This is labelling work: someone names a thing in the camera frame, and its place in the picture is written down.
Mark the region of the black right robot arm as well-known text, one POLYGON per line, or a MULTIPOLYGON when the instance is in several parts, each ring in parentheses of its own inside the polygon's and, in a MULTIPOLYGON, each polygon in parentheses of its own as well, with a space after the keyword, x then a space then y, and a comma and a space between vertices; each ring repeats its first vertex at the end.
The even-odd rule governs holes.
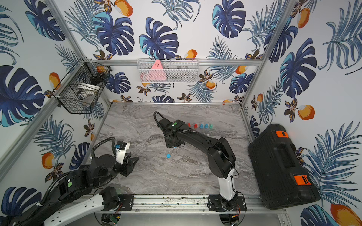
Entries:
POLYGON ((209 203, 208 208, 217 212, 233 210, 238 199, 234 186, 236 156, 228 141, 223 137, 216 139, 204 135, 180 120, 172 122, 163 118, 157 126, 165 136, 168 148, 188 143, 207 156, 209 169, 218 177, 220 186, 216 196, 219 204, 209 203))

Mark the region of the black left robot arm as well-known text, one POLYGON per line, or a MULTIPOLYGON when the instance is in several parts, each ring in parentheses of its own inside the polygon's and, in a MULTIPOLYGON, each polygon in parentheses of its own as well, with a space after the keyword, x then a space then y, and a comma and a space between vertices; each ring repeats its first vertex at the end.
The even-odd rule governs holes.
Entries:
POLYGON ((87 211, 120 211, 131 209, 132 201, 122 198, 114 187, 108 187, 117 175, 129 176, 138 162, 138 157, 129 154, 120 164, 109 154, 96 157, 91 164, 81 166, 56 178, 44 194, 25 187, 8 188, 4 194, 1 211, 2 226, 45 226, 50 223, 65 223, 59 219, 61 209, 93 190, 100 192, 85 202, 70 218, 81 218, 87 211))

